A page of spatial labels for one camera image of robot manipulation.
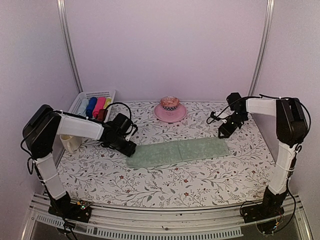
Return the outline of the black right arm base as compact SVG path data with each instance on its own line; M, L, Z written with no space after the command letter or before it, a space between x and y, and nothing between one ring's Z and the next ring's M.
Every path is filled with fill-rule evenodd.
M267 187L263 195L262 203L255 203L249 206L242 205L239 210L240 215L243 217L245 223L273 218L273 220L257 224L257 229L262 234L273 234L280 224L280 221L276 220L276 217L282 218L285 213L283 202L287 194L287 189L281 194L273 194Z

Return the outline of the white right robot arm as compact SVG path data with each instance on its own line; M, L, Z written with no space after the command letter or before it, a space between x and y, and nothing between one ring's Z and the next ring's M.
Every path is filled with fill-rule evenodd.
M280 196L288 191L287 181L295 168L296 155L301 150L305 137L311 128L311 116L306 107L296 97L240 96L233 92L227 98L231 114L226 109L212 112L214 121L222 121L218 128L220 139L229 138L236 129L240 129L248 114L272 116L275 118L275 132L278 139L278 154L273 177L266 192Z

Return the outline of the dark red towel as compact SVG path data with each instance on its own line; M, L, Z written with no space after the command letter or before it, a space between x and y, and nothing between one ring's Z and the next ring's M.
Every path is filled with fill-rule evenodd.
M96 116L96 120L100 121L100 122L104 122L107 116L108 110L107 109L100 109L97 116Z

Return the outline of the green panda towel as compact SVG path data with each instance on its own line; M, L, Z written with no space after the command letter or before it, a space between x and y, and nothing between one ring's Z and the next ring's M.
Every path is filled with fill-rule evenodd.
M206 137L139 145L126 165L131 168L148 168L181 162L225 157L230 150L224 139Z

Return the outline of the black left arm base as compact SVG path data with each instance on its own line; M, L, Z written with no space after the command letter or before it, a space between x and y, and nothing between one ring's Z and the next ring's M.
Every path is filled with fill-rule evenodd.
M67 191L65 195L59 199L54 199L50 193L48 196L50 199L49 214L78 222L89 222L92 208L90 206L83 207L82 204L72 203Z

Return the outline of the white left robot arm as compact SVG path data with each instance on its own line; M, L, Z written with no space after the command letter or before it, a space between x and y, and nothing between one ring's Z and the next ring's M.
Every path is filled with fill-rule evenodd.
M54 110L43 104L31 117L22 130L22 144L35 163L40 181L45 185L49 195L57 200L55 209L63 216L74 213L74 205L66 200L67 195L53 158L53 146L57 136L68 135L100 142L102 147L116 150L131 157L137 145L128 140L138 130L130 116L118 113L107 122L84 117L61 110Z

